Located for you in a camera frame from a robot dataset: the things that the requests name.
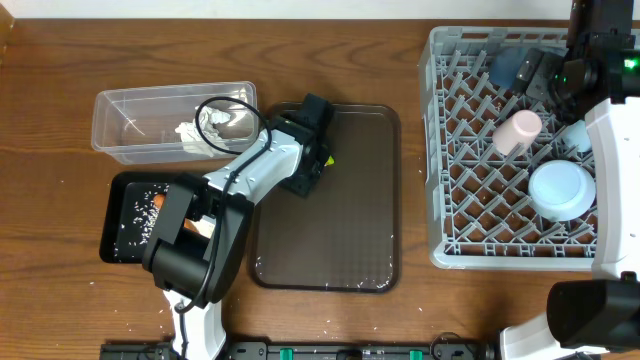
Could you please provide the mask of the dark blue plate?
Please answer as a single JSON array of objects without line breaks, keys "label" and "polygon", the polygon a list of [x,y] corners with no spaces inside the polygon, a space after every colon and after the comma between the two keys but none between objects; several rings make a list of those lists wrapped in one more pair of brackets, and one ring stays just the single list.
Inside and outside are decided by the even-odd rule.
[{"label": "dark blue plate", "polygon": [[489,81],[496,86],[510,88],[525,60],[528,50],[520,47],[503,48],[489,67]]}]

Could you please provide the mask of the pink white cup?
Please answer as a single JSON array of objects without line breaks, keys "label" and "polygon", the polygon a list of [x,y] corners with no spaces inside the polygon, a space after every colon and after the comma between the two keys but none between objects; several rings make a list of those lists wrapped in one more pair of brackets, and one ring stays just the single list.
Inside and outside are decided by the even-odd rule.
[{"label": "pink white cup", "polygon": [[541,130],[542,120],[535,112],[520,110],[495,129],[492,140],[503,155],[509,155],[516,148],[523,155]]}]

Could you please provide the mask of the light blue cup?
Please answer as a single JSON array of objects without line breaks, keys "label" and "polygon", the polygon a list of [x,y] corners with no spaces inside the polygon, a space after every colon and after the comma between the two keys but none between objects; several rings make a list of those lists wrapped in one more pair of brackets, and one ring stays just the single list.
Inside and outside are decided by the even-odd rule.
[{"label": "light blue cup", "polygon": [[592,148],[584,120],[567,126],[561,138],[568,148],[575,148],[578,152],[588,152]]}]

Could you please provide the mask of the light blue bowl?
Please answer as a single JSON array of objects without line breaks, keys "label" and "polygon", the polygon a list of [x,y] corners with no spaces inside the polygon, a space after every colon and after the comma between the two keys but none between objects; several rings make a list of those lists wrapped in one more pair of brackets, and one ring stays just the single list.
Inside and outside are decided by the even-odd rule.
[{"label": "light blue bowl", "polygon": [[528,182],[530,206],[550,221],[568,221],[587,212],[596,198],[590,173],[566,160],[553,160],[537,167]]}]

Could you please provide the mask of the white paper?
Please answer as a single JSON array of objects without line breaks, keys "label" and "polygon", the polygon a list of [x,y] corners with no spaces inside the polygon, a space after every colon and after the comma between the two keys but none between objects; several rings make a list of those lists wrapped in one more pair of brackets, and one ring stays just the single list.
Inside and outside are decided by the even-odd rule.
[{"label": "white paper", "polygon": [[198,120],[181,122],[174,131],[180,137],[183,150],[187,153],[215,157],[229,151],[217,126],[226,125],[230,120],[229,113],[204,107]]}]

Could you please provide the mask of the orange carrot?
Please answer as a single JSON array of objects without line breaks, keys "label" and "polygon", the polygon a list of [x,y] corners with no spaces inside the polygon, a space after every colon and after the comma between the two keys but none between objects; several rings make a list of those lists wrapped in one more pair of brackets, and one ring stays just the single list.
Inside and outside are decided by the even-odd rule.
[{"label": "orange carrot", "polygon": [[[154,207],[157,209],[157,211],[161,210],[164,200],[165,200],[165,196],[162,194],[158,194],[154,196],[153,204],[154,204]],[[184,220],[183,227],[190,231],[198,232],[198,229],[195,227],[194,223],[189,219]]]}]

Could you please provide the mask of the pile of white rice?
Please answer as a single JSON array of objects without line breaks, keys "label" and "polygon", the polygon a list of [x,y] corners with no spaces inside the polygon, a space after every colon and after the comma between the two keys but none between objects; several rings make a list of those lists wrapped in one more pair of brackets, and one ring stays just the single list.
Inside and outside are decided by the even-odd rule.
[{"label": "pile of white rice", "polygon": [[[126,208],[129,213],[120,221],[118,228],[118,242],[120,247],[133,246],[134,248],[146,245],[155,226],[159,211],[154,207],[153,198],[160,193],[145,193],[142,200],[136,200],[130,207]],[[205,218],[194,221],[191,220],[198,229],[196,234],[211,236],[214,231],[215,221]]]}]

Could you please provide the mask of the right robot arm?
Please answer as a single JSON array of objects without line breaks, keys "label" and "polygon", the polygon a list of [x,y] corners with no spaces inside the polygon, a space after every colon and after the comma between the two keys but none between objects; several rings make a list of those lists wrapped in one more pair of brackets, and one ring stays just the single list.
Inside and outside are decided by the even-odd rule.
[{"label": "right robot arm", "polygon": [[555,284],[546,310],[499,337],[503,359],[569,359],[639,346],[639,52],[529,51],[502,83],[586,123],[595,162],[596,255],[589,280]]}]

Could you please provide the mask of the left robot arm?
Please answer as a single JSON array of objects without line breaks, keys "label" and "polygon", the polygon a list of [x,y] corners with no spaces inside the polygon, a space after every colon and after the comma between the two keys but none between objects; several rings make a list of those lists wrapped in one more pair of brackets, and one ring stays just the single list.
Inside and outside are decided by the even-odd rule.
[{"label": "left robot arm", "polygon": [[181,359],[215,359],[227,341],[221,301],[242,261],[254,210],[284,184],[310,192],[329,160],[329,115],[273,118],[225,167],[181,175],[170,185],[142,257],[169,301],[173,349]]}]

